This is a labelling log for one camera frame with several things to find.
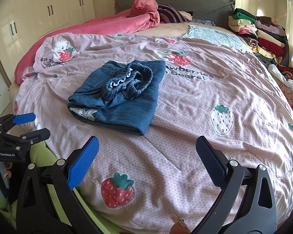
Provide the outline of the blue denim pants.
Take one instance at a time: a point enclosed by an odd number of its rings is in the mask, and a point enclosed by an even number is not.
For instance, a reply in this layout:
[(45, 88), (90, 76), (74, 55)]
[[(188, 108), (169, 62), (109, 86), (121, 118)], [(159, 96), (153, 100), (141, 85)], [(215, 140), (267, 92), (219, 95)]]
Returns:
[(161, 60), (110, 60), (68, 98), (67, 108), (85, 123), (142, 136), (155, 114), (165, 72)]

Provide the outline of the green fleece clothing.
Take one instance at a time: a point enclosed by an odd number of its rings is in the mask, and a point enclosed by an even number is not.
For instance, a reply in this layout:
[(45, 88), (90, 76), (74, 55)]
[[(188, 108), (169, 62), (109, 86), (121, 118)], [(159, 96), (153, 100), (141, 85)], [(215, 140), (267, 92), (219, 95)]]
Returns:
[(75, 189), (99, 151), (92, 136), (64, 160), (26, 167), (16, 203), (16, 225), (0, 212), (0, 233), (125, 233), (92, 212)]

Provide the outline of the pink strawberry print duvet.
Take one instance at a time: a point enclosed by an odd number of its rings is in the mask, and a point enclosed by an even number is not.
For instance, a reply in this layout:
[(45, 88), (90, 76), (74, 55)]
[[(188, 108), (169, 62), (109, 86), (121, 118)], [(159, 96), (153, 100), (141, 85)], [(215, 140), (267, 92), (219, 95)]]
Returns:
[[(68, 98), (110, 60), (166, 63), (142, 136), (85, 123), (67, 108)], [(220, 190), (196, 153), (199, 136), (243, 166), (267, 168), (278, 223), (293, 211), (293, 110), (249, 51), (181, 37), (58, 34), (37, 50), (14, 110), (35, 113), (23, 129), (49, 129), (46, 145), (59, 158), (98, 138), (79, 190), (95, 212), (128, 231), (168, 233), (173, 213), (194, 228), (206, 215)]]

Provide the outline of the white wardrobe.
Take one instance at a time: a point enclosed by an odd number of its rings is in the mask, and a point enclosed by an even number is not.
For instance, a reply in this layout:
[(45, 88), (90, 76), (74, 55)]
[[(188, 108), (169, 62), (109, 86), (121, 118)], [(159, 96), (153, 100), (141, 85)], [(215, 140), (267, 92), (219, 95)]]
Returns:
[(0, 62), (9, 81), (40, 38), (93, 18), (93, 0), (0, 0)]

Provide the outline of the stack of folded clothes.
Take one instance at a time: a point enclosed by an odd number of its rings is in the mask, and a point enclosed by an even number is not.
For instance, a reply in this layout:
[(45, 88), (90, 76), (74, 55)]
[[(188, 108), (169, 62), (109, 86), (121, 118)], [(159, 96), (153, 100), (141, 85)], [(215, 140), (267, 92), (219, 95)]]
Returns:
[(254, 16), (243, 9), (235, 9), (228, 16), (228, 25), (244, 39), (280, 87), (287, 93), (293, 92), (293, 68), (289, 64), (285, 29), (270, 17)]

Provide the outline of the light blue crochet cloth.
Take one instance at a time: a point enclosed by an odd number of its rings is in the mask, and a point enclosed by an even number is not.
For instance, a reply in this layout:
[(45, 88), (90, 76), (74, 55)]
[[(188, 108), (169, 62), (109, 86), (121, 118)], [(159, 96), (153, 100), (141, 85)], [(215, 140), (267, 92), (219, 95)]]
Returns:
[(209, 27), (189, 25), (189, 30), (182, 36), (189, 39), (201, 39), (217, 46), (226, 46), (242, 52), (251, 51), (250, 48), (236, 35)]

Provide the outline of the pink fleece blanket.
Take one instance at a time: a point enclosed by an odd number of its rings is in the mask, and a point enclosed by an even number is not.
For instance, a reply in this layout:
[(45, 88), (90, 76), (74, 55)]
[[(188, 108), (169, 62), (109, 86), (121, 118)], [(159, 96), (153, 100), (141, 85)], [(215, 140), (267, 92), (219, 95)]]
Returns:
[(160, 15), (158, 3), (155, 0), (135, 0), (130, 9), (124, 10), (112, 16), (91, 19), (83, 24), (51, 32), (41, 37), (29, 51), (21, 58), (14, 72), (14, 83), (21, 85), (22, 75), (25, 69), (34, 64), (36, 51), (46, 38), (60, 33), (73, 34), (100, 34), (109, 35), (113, 33), (135, 33), (158, 26)]

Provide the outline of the grey padded headboard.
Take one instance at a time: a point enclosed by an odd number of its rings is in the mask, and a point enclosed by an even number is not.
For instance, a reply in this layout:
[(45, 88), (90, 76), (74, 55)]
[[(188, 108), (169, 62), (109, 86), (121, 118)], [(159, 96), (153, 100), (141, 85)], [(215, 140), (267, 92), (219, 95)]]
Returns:
[[(130, 9), (135, 0), (114, 0), (116, 13)], [(158, 4), (172, 6), (178, 11), (191, 12), (194, 19), (210, 20), (217, 27), (228, 28), (228, 16), (232, 15), (236, 0), (155, 0)]]

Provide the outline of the striped purple pillow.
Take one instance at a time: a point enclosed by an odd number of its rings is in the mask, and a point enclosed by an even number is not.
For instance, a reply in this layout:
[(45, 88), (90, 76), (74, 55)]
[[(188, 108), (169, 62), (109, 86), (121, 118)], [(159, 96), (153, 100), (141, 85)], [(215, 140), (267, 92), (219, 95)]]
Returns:
[(175, 8), (166, 4), (159, 4), (157, 9), (160, 16), (160, 23), (183, 23), (190, 22), (192, 16), (188, 12), (179, 12)]

